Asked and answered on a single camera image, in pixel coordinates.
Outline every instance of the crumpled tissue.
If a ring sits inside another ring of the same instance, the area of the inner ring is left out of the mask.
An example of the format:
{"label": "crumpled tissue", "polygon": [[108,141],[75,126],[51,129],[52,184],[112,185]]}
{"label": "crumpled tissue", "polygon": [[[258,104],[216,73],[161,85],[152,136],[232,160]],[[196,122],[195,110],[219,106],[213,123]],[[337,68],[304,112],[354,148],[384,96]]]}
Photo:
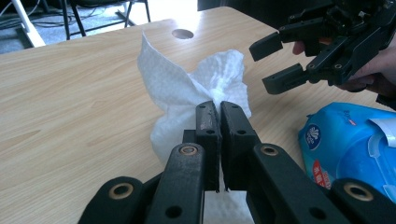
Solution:
{"label": "crumpled tissue", "polygon": [[[150,135],[153,150],[163,164],[172,149],[182,143],[184,130],[196,129],[198,104],[213,101],[219,110],[219,104],[228,101],[241,106],[248,118],[251,116],[248,88],[242,82],[243,57],[234,49],[218,52],[200,61],[189,74],[152,47],[143,34],[137,65],[150,98],[164,111]],[[224,188],[222,179],[220,187]],[[252,223],[245,196],[241,191],[206,192],[204,222]]]}

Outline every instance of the wooden table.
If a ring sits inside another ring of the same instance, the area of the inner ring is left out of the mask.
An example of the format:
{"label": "wooden table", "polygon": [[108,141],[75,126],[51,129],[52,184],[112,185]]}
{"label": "wooden table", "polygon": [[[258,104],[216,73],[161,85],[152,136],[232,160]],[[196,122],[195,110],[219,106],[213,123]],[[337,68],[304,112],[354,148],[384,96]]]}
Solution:
{"label": "wooden table", "polygon": [[[173,37],[178,28],[194,38]],[[219,51],[245,54],[252,126],[301,167],[297,132],[306,115],[333,101],[385,108],[375,94],[326,82],[269,95],[263,77],[309,60],[285,45],[254,63],[248,47],[274,30],[227,7],[0,55],[0,223],[76,223],[107,180],[127,175],[145,182],[163,169],[149,141],[163,112],[136,66],[142,30],[188,72]]]}

